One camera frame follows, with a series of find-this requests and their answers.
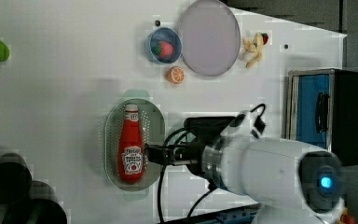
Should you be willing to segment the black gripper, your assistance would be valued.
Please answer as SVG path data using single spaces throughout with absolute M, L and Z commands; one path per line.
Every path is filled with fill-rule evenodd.
M 193 175 L 208 176 L 207 163 L 212 162 L 214 153 L 224 143 L 221 132 L 234 119 L 233 116 L 186 119 L 183 134 L 174 144 L 166 147 L 172 152 L 169 165 L 185 165 Z M 145 144 L 145 155 L 150 162 L 166 163 L 165 149 L 160 145 Z

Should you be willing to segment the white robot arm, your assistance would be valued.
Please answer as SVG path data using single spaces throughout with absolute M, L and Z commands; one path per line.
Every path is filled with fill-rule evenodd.
M 344 174 L 332 152 L 294 140 L 266 137 L 260 118 L 197 117 L 167 136 L 147 143 L 149 161 L 184 165 L 215 189 L 245 195 L 269 210 L 261 223 L 334 224 L 344 210 Z

